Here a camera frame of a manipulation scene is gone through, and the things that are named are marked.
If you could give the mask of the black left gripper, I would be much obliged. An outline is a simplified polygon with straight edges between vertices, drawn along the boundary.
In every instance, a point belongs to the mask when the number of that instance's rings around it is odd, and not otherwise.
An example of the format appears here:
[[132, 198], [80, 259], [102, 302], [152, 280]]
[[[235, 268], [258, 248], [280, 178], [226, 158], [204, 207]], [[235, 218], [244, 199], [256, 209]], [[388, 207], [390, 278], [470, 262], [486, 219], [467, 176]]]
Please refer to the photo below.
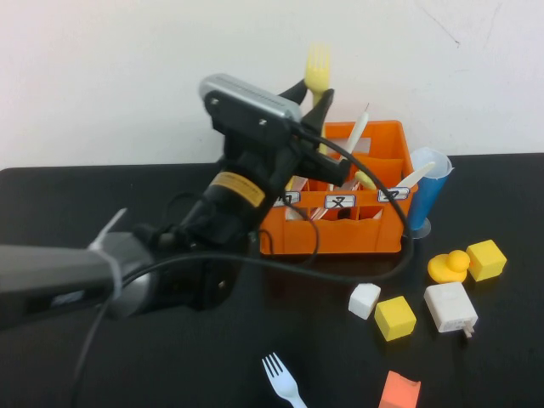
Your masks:
[[[302, 79], [277, 95], [284, 106], [300, 106], [308, 87]], [[335, 91], [327, 89], [295, 130], [273, 134], [266, 142], [264, 130], [251, 132], [215, 127], [224, 136], [219, 168], [203, 194], [205, 225], [260, 225], [293, 175], [317, 176], [323, 168], [318, 143], [323, 138], [326, 115]]]

